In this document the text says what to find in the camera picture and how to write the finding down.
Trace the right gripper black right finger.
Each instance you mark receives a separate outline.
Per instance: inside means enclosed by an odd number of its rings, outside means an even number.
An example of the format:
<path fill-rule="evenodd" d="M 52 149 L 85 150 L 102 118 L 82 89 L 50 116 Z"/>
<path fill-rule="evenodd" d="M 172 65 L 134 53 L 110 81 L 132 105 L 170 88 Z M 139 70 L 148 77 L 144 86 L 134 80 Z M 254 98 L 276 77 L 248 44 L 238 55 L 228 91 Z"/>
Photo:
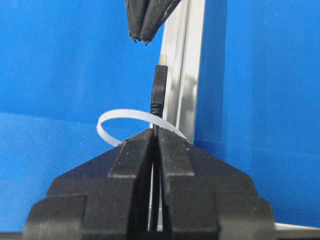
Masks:
<path fill-rule="evenodd" d="M 172 240 L 273 240 L 274 215 L 246 173 L 160 128 L 163 230 Z"/>

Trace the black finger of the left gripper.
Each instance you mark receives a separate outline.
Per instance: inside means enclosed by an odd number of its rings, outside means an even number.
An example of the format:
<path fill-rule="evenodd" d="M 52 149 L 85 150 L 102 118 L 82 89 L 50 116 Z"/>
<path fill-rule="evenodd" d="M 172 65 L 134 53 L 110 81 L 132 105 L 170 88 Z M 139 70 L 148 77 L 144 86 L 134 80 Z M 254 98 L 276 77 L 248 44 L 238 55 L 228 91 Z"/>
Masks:
<path fill-rule="evenodd" d="M 125 0 L 124 2 L 130 39 L 135 43 L 144 42 L 145 44 L 148 44 L 149 41 L 142 37 L 142 28 L 149 0 Z"/>
<path fill-rule="evenodd" d="M 149 0 L 143 17 L 140 39 L 147 45 L 176 9 L 180 0 Z"/>

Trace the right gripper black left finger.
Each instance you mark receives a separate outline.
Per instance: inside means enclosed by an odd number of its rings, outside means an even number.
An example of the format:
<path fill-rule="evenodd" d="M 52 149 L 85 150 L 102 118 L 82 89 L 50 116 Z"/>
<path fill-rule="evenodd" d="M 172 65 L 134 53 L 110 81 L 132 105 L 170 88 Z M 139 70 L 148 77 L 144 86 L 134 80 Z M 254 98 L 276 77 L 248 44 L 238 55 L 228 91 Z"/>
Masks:
<path fill-rule="evenodd" d="M 26 240 L 132 240 L 148 230 L 154 133 L 147 129 L 56 177 Z"/>

